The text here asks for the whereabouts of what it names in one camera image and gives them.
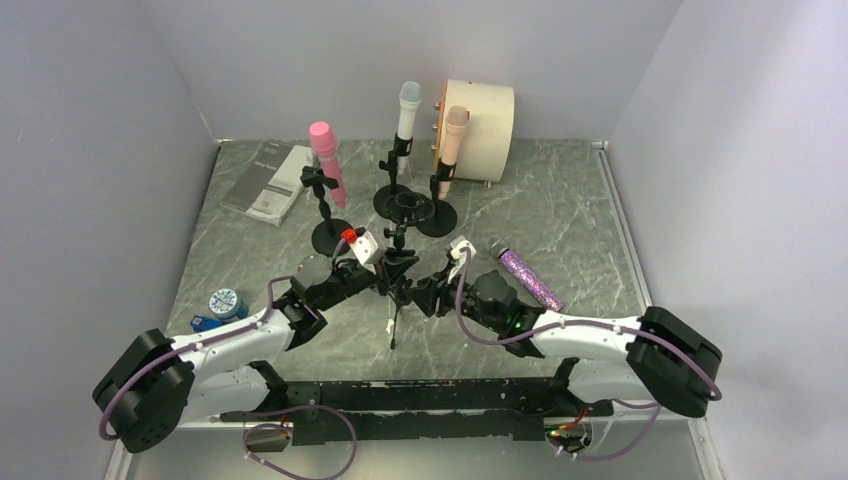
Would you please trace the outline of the black round-base mic stand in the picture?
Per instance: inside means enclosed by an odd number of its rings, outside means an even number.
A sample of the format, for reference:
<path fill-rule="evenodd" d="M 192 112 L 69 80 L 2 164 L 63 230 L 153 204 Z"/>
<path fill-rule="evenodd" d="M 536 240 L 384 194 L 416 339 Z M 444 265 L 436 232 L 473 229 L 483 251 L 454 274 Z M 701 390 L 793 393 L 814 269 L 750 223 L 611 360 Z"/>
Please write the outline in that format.
<path fill-rule="evenodd" d="M 334 218 L 331 213 L 330 204 L 325 199 L 326 190 L 335 190 L 338 181 L 328 177 L 323 170 L 317 167 L 305 166 L 300 175 L 301 184 L 312 190 L 318 200 L 319 213 L 322 221 L 313 229 L 311 234 L 311 245 L 316 253 L 327 257 L 338 256 L 347 253 L 350 248 L 342 236 L 343 232 L 352 228 L 345 220 Z"/>
<path fill-rule="evenodd" d="M 401 166 L 406 165 L 406 161 L 411 153 L 413 139 L 401 138 L 395 134 L 393 147 L 387 153 L 387 158 L 378 163 L 378 168 L 385 171 L 389 176 L 389 183 L 379 188 L 373 196 L 372 204 L 375 212 L 384 219 L 389 219 L 388 201 L 399 193 L 409 192 L 410 189 L 398 183 L 398 176 L 402 170 Z"/>
<path fill-rule="evenodd" d="M 433 216 L 420 223 L 420 233 L 432 238 L 440 238 L 451 233 L 457 225 L 456 210 L 448 202 L 439 198 L 440 177 L 438 173 L 430 176 L 429 190 L 434 207 Z"/>

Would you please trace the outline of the black tripod shock-mount stand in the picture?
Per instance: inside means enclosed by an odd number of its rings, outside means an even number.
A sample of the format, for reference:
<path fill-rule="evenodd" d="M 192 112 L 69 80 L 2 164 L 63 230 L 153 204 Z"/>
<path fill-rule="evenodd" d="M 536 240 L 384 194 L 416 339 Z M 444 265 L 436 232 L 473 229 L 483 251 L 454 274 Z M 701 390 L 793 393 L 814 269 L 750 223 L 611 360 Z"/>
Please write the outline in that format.
<path fill-rule="evenodd" d="M 399 193 L 388 201 L 387 207 L 389 208 L 389 220 L 392 227 L 387 227 L 384 230 L 384 236 L 391 240 L 392 246 L 387 249 L 386 254 L 416 255 L 414 249 L 406 248 L 406 232 L 410 227 L 417 227 L 420 223 L 432 217 L 434 207 L 430 198 L 412 191 Z M 407 282 L 399 291 L 387 292 L 395 305 L 395 312 L 389 325 L 391 350 L 396 348 L 396 333 L 400 312 L 411 303 L 406 296 L 406 288 L 410 284 L 411 281 L 407 279 Z"/>

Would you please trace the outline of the pink microphone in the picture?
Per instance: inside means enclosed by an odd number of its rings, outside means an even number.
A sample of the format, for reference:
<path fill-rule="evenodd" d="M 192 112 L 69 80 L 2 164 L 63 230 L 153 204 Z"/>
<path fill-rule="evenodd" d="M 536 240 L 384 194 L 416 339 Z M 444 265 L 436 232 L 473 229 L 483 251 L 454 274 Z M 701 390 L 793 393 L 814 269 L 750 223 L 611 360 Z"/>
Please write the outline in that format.
<path fill-rule="evenodd" d="M 324 175 L 337 182 L 337 186 L 330 190 L 335 204 L 340 208 L 345 208 L 347 206 L 347 192 L 337 156 L 337 140 L 332 127 L 324 121 L 312 123 L 309 127 L 309 140 Z"/>

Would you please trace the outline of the peach microphone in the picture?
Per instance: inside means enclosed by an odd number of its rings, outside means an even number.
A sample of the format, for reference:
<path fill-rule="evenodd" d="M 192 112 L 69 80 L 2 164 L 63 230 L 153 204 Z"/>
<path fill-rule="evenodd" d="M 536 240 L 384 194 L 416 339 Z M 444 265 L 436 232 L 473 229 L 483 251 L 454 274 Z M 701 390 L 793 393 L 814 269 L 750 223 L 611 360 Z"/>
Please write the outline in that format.
<path fill-rule="evenodd" d="M 467 128 L 469 118 L 470 115 L 468 110 L 464 106 L 460 105 L 452 106 L 444 118 L 444 139 L 441 143 L 440 159 L 437 170 L 439 199 L 445 199 L 450 190 L 459 148 L 462 137 Z"/>

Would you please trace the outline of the white microphone silver grille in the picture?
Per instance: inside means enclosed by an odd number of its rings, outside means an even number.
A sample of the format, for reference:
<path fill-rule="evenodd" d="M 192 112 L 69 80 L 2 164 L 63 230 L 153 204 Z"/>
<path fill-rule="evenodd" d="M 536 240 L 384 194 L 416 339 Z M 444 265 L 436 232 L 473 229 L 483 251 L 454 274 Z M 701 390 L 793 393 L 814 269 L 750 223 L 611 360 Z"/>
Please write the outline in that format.
<path fill-rule="evenodd" d="M 413 130 L 418 108 L 422 101 L 422 88 L 418 82 L 406 81 L 400 90 L 399 118 L 395 136 L 394 152 L 397 155 L 398 173 L 405 172 L 411 153 Z"/>

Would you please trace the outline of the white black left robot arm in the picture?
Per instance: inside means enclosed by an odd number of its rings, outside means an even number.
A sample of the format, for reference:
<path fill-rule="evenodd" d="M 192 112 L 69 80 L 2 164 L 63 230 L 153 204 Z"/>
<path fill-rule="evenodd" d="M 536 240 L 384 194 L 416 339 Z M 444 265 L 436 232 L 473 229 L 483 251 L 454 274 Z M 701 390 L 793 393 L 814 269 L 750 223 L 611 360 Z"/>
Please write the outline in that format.
<path fill-rule="evenodd" d="M 324 311 L 360 292 L 395 293 L 418 261 L 392 253 L 366 264 L 306 257 L 268 281 L 266 304 L 251 316 L 188 335 L 139 334 L 92 392 L 100 437 L 139 453 L 187 421 L 283 409 L 288 386 L 268 358 L 311 341 L 327 325 Z"/>

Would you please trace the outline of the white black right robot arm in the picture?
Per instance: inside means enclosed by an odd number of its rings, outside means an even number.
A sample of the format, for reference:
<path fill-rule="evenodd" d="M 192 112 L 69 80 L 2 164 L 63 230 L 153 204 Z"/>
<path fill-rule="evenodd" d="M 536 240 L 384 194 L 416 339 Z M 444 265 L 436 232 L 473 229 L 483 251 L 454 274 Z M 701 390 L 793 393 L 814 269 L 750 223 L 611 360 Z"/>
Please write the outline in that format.
<path fill-rule="evenodd" d="M 514 356 L 563 361 L 565 389 L 583 404 L 645 400 L 701 418 L 723 397 L 721 350 L 661 307 L 624 318 L 570 316 L 521 301 L 496 271 L 473 283 L 431 276 L 408 296 L 428 317 L 454 313 L 462 329 L 481 325 L 496 335 L 490 345 Z"/>

